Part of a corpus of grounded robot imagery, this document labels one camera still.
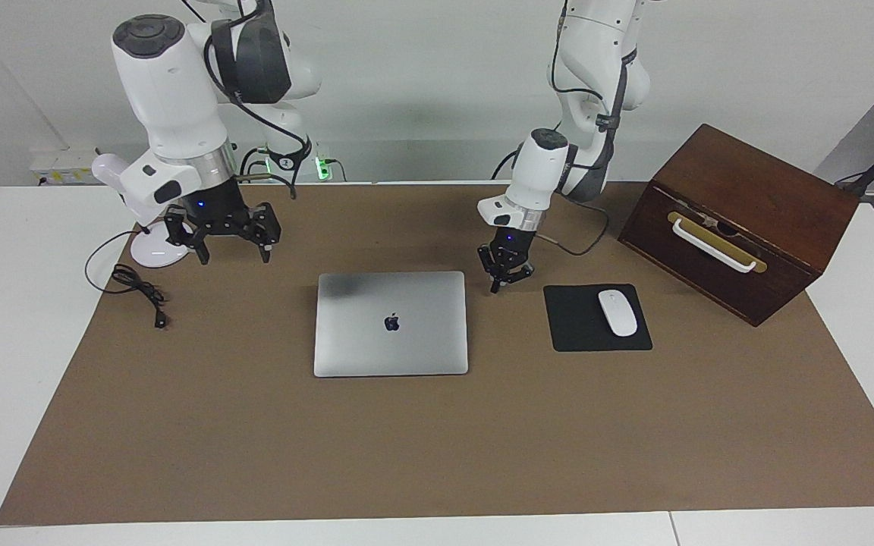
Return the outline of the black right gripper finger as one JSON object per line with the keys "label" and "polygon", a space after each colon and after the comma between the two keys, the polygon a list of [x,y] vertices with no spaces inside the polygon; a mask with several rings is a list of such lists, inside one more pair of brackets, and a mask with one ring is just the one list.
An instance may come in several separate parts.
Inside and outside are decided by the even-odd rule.
{"label": "black right gripper finger", "polygon": [[209,250],[205,245],[205,239],[208,236],[207,228],[195,227],[192,231],[188,231],[185,220],[187,220],[187,216],[183,207],[167,207],[165,210],[167,242],[173,246],[184,246],[184,248],[194,251],[201,264],[208,264]]}
{"label": "black right gripper finger", "polygon": [[249,218],[243,226],[243,238],[256,245],[263,263],[270,263],[271,251],[281,238],[281,225],[269,202],[250,208]]}

